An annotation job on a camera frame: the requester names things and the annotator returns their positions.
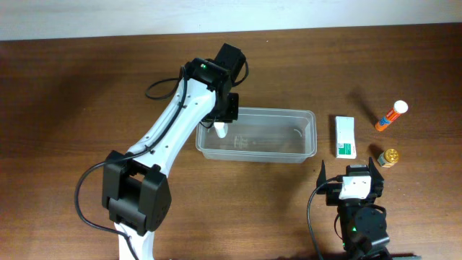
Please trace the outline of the orange vitamin tube white cap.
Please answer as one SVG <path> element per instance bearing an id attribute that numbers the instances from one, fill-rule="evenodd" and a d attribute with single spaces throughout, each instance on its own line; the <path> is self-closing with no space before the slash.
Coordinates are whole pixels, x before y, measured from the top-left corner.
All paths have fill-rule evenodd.
<path id="1" fill-rule="evenodd" d="M 393 107 L 382 117 L 376 124 L 377 131 L 387 129 L 401 114 L 404 114 L 409 109 L 408 104 L 403 100 L 398 100 L 393 104 Z"/>

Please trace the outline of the clear white tube bottle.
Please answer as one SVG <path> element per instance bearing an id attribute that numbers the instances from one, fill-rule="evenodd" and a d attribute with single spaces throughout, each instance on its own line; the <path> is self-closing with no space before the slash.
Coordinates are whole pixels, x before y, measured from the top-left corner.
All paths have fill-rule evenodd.
<path id="1" fill-rule="evenodd" d="M 227 136 L 228 125 L 224 122 L 215 122 L 214 129 L 217 133 L 217 136 L 220 139 L 224 139 Z"/>

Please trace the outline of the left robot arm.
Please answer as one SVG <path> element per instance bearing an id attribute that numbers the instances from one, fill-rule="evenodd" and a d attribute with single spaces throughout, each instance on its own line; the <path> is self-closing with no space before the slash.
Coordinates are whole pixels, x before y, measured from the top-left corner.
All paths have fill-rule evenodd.
<path id="1" fill-rule="evenodd" d="M 213 59 L 187 62 L 174 97 L 152 128 L 126 154 L 108 155 L 102 205 L 118 233 L 120 259 L 152 259 L 154 232 L 172 202 L 170 169 L 198 124 L 209 123 L 219 137 L 226 136 L 238 115 L 238 95 L 231 89 L 247 68 L 243 52 L 227 43 Z"/>

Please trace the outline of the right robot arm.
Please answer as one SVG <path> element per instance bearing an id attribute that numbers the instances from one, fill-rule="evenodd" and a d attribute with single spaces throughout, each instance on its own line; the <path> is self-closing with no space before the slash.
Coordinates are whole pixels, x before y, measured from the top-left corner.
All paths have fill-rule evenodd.
<path id="1" fill-rule="evenodd" d="M 348 165 L 346 173 L 328 179 L 325 163 L 314 193 L 324 195 L 326 204 L 337 208 L 335 229 L 348 259 L 390 259 L 386 209 L 375 204 L 382 196 L 385 180 L 372 159 L 366 165 Z"/>

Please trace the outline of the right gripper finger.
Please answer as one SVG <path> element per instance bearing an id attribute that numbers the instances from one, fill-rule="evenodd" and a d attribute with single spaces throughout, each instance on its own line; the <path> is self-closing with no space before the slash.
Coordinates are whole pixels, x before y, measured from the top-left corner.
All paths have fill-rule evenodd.
<path id="1" fill-rule="evenodd" d="M 375 163 L 372 157 L 369 157 L 368 168 L 373 182 L 384 182 L 384 178 L 379 173 L 378 169 L 375 167 Z"/>
<path id="2" fill-rule="evenodd" d="M 321 170 L 316 181 L 316 187 L 321 187 L 326 182 L 326 166 L 324 160 L 321 161 Z"/>

